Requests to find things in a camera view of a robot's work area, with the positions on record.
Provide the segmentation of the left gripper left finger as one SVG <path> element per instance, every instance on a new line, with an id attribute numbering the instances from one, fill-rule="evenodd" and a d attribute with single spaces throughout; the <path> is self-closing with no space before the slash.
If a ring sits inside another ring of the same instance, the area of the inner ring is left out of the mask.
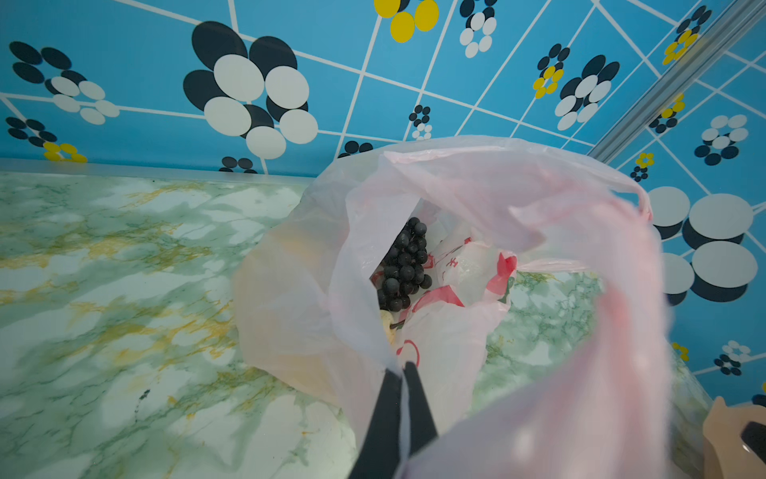
<path id="1" fill-rule="evenodd" d="M 400 462 L 402 378 L 387 370 L 349 479 L 391 479 Z"/>

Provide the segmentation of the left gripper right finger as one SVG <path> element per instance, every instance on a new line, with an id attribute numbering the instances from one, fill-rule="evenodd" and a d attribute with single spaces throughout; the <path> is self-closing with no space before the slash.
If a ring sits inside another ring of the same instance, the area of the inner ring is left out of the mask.
<path id="1" fill-rule="evenodd" d="M 438 437 L 438 431 L 415 363 L 409 361 L 405 364 L 404 377 L 409 394 L 409 454 L 415 455 Z"/>

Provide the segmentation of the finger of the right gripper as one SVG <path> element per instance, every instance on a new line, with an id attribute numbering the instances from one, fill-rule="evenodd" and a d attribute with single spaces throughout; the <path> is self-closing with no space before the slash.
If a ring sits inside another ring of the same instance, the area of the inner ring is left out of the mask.
<path id="1" fill-rule="evenodd" d="M 755 454 L 763 463 L 766 462 L 766 425 L 755 421 L 748 422 L 741 431 L 744 446 Z"/>

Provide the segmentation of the pink wavy plate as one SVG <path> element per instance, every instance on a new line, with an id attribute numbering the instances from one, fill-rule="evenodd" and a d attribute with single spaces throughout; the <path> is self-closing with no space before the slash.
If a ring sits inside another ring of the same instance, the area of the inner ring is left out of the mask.
<path id="1" fill-rule="evenodd" d="M 721 396 L 714 399 L 703 423 L 704 478 L 766 478 L 765 463 L 744 446 L 740 437 L 750 421 L 765 424 L 763 394 L 739 406 L 728 406 Z"/>

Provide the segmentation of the pink plastic bag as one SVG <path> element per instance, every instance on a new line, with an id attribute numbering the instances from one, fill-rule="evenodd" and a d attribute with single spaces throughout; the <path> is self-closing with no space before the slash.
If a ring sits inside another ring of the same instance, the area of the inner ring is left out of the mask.
<path id="1" fill-rule="evenodd" d="M 406 222 L 433 285 L 392 313 L 371 277 Z M 648 192 L 585 155 L 482 136 L 334 161 L 233 279 L 245 362 L 339 406 L 359 452 L 387 370 L 402 378 L 393 478 L 700 478 L 706 396 L 665 339 Z M 517 273 L 594 273 L 594 332 L 555 372 L 470 411 Z M 438 437 L 410 455 L 407 362 Z"/>

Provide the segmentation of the yellow banana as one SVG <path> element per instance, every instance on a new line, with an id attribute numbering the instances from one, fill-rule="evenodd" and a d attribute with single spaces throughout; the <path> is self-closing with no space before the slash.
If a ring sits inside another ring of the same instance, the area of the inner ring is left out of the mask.
<path id="1" fill-rule="evenodd" d="M 395 341 L 395 335 L 396 335 L 393 314 L 390 311 L 385 311 L 385 309 L 381 309 L 380 320 L 381 320 L 388 342 L 390 344 L 393 344 Z"/>

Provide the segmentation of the black grape bunch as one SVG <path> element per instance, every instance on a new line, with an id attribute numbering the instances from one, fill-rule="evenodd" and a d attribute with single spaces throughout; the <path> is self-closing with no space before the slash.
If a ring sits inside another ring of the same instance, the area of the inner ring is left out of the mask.
<path id="1" fill-rule="evenodd" d="M 419 218 L 410 218 L 375 269 L 371 283 L 383 311 L 400 313 L 409 309 L 416 293 L 431 289 L 433 279 L 425 271 L 431 259 L 427 230 Z"/>

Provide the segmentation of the right corner aluminium post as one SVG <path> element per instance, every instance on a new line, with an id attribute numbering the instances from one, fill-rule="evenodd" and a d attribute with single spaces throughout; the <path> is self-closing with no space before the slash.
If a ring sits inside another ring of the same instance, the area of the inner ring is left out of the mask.
<path id="1" fill-rule="evenodd" d="M 588 154 L 598 161 L 610 163 L 660 113 L 662 107 L 684 92 L 764 16 L 764 0 L 733 2 L 701 40 L 660 76 Z"/>

